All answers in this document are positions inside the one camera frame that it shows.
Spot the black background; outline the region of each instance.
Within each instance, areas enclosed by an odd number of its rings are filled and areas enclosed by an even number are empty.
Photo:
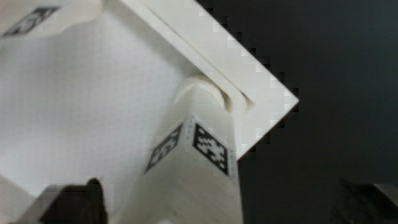
[[[199,2],[300,98],[240,160],[245,224],[328,223],[339,178],[398,183],[398,1]]]

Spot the white surface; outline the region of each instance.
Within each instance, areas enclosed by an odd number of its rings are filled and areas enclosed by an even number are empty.
[[[101,13],[103,0],[0,0],[0,36],[42,7],[57,7],[58,10],[23,38],[53,35],[73,24],[90,21]]]
[[[0,175],[33,196],[97,177],[112,212],[197,68],[117,1],[60,36],[5,43],[0,68]]]

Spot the white box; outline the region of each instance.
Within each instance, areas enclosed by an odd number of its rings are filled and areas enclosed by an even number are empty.
[[[296,98],[193,0],[108,0],[60,35],[1,39],[0,196],[25,196],[0,217],[17,218],[48,185],[92,177],[112,217],[197,74],[224,91],[240,158]]]

